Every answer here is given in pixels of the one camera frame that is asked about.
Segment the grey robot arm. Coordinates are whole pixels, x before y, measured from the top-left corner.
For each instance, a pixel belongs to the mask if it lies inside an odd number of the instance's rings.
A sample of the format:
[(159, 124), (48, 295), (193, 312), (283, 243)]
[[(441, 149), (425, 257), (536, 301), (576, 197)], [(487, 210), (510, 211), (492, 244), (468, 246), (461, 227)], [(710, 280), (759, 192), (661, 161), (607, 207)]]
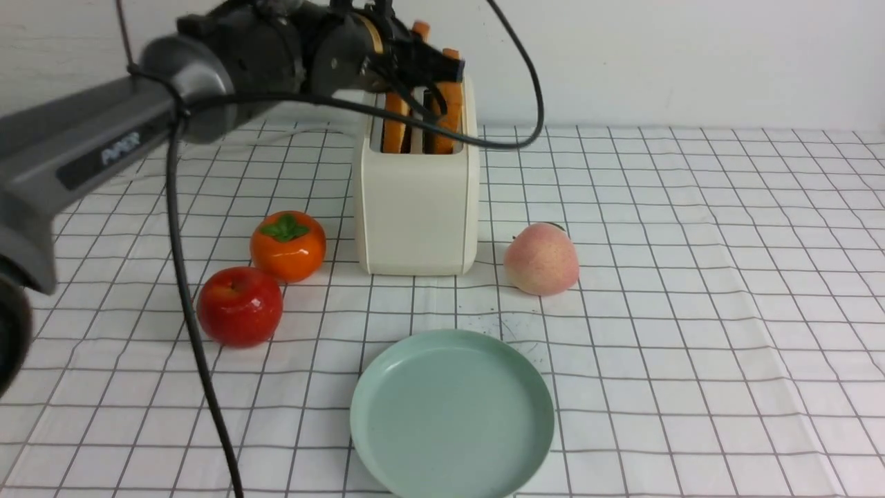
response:
[(183, 105), (285, 93), (461, 82), (465, 64), (396, 19), (389, 2), (225, 1), (177, 19), (124, 77), (2, 119), (2, 390), (34, 334), (26, 289), (56, 290), (54, 218), (167, 142)]

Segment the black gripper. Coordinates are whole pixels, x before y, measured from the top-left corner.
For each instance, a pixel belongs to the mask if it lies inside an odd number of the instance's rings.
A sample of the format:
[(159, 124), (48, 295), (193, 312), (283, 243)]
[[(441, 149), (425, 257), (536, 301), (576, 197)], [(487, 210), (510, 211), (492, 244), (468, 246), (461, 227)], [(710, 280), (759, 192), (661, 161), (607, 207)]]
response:
[(308, 3), (308, 92), (392, 91), (410, 111), (439, 129), (440, 116), (413, 96), (427, 87), (443, 111), (438, 83), (461, 83), (465, 61), (454, 48), (434, 48), (396, 19), (390, 1)]

